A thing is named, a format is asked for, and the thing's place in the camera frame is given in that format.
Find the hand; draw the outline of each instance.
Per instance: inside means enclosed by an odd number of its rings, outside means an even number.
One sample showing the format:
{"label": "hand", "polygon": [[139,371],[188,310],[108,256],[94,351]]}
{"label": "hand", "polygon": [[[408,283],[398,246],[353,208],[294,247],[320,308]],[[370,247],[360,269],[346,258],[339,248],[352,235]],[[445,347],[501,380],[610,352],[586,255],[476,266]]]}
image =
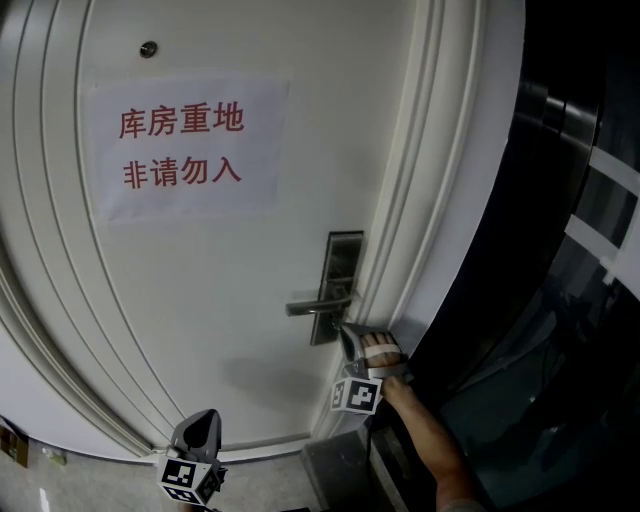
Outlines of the hand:
{"label": "hand", "polygon": [[[363,347],[375,347],[376,345],[395,345],[396,342],[388,332],[369,333],[360,336]],[[366,359],[368,368],[382,368],[393,366],[402,361],[400,354],[389,352]],[[392,403],[399,394],[410,391],[411,388],[405,383],[402,377],[387,377],[382,381],[382,396]]]}

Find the door panel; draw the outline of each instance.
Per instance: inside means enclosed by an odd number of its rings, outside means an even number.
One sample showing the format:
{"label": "door panel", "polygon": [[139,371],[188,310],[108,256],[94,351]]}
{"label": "door panel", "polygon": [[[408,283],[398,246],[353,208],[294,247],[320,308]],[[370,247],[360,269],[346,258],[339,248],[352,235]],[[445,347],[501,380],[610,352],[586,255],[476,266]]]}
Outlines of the door panel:
{"label": "door panel", "polygon": [[[414,10],[408,0],[92,6],[80,96],[123,80],[212,69],[291,80],[273,211],[94,226],[108,288],[90,271],[96,254],[72,253],[89,301],[115,297],[111,308],[130,334],[112,341],[121,354],[144,354],[123,358],[142,389],[154,385],[144,378],[152,371],[183,415],[217,408],[225,444],[310,431],[337,347],[309,346],[312,319],[287,318],[284,304],[317,292],[329,231],[371,226]],[[138,49],[147,40],[160,50],[143,60]],[[81,162],[90,190],[85,154]],[[58,190],[60,201],[82,206]]]}

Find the wrist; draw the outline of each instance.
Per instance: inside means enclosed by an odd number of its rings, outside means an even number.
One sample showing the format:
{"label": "wrist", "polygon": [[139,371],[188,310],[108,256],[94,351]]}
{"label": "wrist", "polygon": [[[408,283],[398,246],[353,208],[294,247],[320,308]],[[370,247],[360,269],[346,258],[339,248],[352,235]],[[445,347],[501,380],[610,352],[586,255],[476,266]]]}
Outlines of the wrist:
{"label": "wrist", "polygon": [[402,377],[387,377],[382,382],[382,396],[392,406],[413,396],[413,390]]}

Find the fingers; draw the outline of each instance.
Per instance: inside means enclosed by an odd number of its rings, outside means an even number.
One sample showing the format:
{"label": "fingers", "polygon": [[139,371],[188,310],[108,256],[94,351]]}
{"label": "fingers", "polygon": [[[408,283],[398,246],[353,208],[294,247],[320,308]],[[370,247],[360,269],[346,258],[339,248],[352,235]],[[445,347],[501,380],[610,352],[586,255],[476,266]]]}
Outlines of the fingers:
{"label": "fingers", "polygon": [[377,332],[376,339],[379,345],[393,344],[393,339],[389,336],[389,333],[386,332]]}
{"label": "fingers", "polygon": [[387,332],[368,333],[360,336],[363,347],[374,347],[376,345],[395,345],[393,337]]}
{"label": "fingers", "polygon": [[364,336],[361,336],[360,339],[362,340],[362,346],[363,347],[373,347],[374,345],[377,345],[378,342],[375,338],[375,336],[371,333],[369,334],[365,334]]}

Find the white door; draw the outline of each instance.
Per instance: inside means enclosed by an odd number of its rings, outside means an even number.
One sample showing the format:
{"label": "white door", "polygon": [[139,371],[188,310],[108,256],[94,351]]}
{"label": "white door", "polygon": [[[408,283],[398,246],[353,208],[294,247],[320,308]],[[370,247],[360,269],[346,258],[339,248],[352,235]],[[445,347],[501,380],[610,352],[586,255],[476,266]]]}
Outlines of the white door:
{"label": "white door", "polygon": [[[358,290],[368,311],[404,246],[387,278],[393,300],[406,291],[470,109],[482,3],[27,4],[13,6],[28,21],[16,53],[17,171],[3,178],[0,214],[12,264],[51,338],[151,444],[166,444],[174,425],[206,408],[220,412],[227,448],[309,438],[339,347],[310,346],[313,318],[289,318],[285,304],[317,295],[330,231],[365,233]],[[445,35],[447,51],[438,48]],[[159,47],[149,59],[139,54],[146,41]],[[220,70],[290,80],[275,208],[94,222],[85,93]],[[420,164],[430,102],[442,110],[433,137],[446,137],[449,156]],[[406,243],[394,241],[421,173],[437,176],[419,193],[428,205],[412,213],[424,218]],[[374,320],[388,321],[394,307]],[[352,313],[366,320],[366,311]]]}

